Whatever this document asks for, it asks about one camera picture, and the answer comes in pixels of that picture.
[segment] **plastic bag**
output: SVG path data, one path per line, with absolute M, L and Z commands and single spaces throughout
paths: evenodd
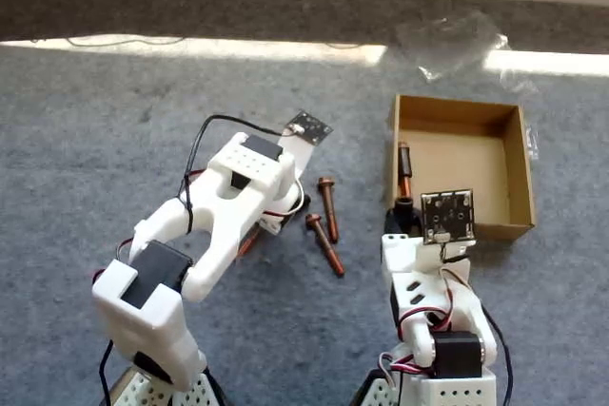
M 433 21 L 402 24 L 398 41 L 427 81 L 434 81 L 505 48 L 507 37 L 480 11 L 452 13 Z

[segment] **screw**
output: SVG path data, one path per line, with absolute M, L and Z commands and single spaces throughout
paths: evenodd
M 307 214 L 304 218 L 304 221 L 306 222 L 306 228 L 315 231 L 315 234 L 317 235 L 317 242 L 322 247 L 325 254 L 325 258 L 334 270 L 336 276 L 341 278 L 344 275 L 343 264 L 341 263 L 339 256 L 336 254 L 334 247 L 325 235 L 324 228 L 320 223 L 321 220 L 322 217 L 319 214 L 315 213 Z
M 327 219 L 327 231 L 330 241 L 337 243 L 339 240 L 339 226 L 336 223 L 336 213 L 334 211 L 334 200 L 332 199 L 332 186 L 334 180 L 330 177 L 322 177 L 317 181 L 317 188 L 324 197 L 325 218 Z

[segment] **small sensor board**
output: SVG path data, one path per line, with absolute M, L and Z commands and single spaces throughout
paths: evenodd
M 471 189 L 421 194 L 423 244 L 474 240 Z
M 323 123 L 306 111 L 301 111 L 286 125 L 296 135 L 317 146 L 332 132 L 332 127 Z

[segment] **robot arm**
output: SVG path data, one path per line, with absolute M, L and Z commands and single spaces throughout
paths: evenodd
M 106 333 L 147 377 L 178 392 L 189 391 L 200 380 L 206 358 L 187 329 L 182 299 L 200 301 L 209 294 L 256 222 L 277 234 L 285 217 L 302 205 L 305 195 L 298 176 L 331 129 L 314 143 L 306 137 L 306 126 L 294 126 L 294 131 L 298 126 L 301 133 L 286 137 L 287 145 L 234 135 L 187 191 L 135 226 L 128 264 L 112 261 L 94 283 Z M 304 154 L 298 171 L 292 150 Z M 209 248 L 196 262 L 165 244 L 189 229 L 211 234 Z
M 423 236 L 383 235 L 383 277 L 402 342 L 381 355 L 352 406 L 496 405 L 489 367 L 497 343 L 468 285 L 465 252 L 476 241 L 473 209 L 463 213 L 472 203 L 471 191 L 423 195 Z

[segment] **brown box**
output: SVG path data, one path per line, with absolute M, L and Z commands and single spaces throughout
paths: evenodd
M 515 240 L 535 226 L 519 106 L 398 95 L 390 118 L 387 207 L 399 197 L 398 142 L 408 142 L 412 197 L 474 190 L 478 239 Z

